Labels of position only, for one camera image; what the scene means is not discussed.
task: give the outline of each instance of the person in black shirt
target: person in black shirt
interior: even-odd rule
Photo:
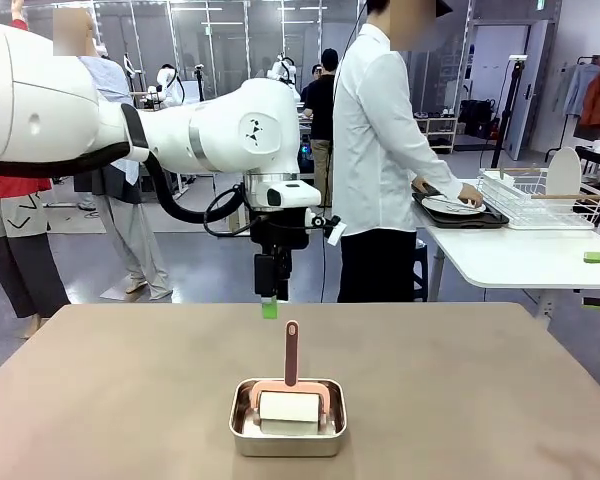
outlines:
[[[313,76],[313,80],[311,81],[311,83],[313,83],[317,79],[319,79],[321,74],[322,74],[322,66],[320,64],[314,65],[313,68],[311,69],[311,76]],[[311,86],[311,83],[309,85],[307,85],[306,87],[304,87],[302,89],[302,92],[300,93],[300,101],[302,103],[305,103],[307,101],[307,93],[309,92],[309,87]]]
[[[338,68],[338,52],[327,48],[322,52],[322,76],[309,85],[304,114],[313,116],[311,151],[315,172],[315,187],[322,195],[321,207],[331,207],[333,191],[333,85]]]

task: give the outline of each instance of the rectangular metal container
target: rectangular metal container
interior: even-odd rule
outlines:
[[[238,453],[245,457],[334,457],[338,454],[347,432],[347,410],[342,387],[337,382],[327,379],[299,379],[300,382],[319,382],[327,386],[331,393],[331,412],[324,433],[287,437],[265,435],[253,423],[249,395],[255,383],[260,380],[282,379],[252,378],[243,381],[236,388],[229,428],[235,438]]]

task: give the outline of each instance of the pole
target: pole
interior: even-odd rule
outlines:
[[[493,152],[493,160],[491,161],[491,168],[498,168],[498,161],[500,160],[500,154],[502,153],[502,146],[504,145],[504,137],[507,134],[507,128],[509,128],[509,121],[511,120],[513,102],[518,91],[518,84],[522,77],[522,70],[524,70],[524,62],[517,61],[513,66],[513,72],[511,72],[511,86],[509,87],[509,96],[507,97],[507,103],[502,112],[502,122],[500,123],[500,131],[498,132],[498,141],[496,142],[496,149]]]

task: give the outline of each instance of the stool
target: stool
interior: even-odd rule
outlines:
[[[414,272],[413,281],[420,288],[416,288],[414,291],[414,298],[416,300],[421,299],[423,302],[429,300],[429,260],[427,254],[427,244],[420,239],[416,239],[416,253],[414,256]],[[420,263],[422,269],[422,278],[419,277],[415,272],[415,264]]]

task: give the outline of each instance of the white dish rack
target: white dish rack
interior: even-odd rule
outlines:
[[[547,195],[547,168],[481,169],[478,190],[518,230],[592,230],[600,190],[582,184],[579,195]]]

